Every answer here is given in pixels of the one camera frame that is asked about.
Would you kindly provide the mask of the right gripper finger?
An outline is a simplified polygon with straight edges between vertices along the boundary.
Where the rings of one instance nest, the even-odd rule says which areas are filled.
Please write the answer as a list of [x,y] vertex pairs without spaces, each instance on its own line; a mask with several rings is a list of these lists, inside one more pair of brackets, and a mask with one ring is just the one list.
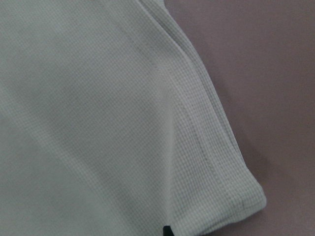
[[174,233],[169,225],[163,227],[163,236],[174,236]]

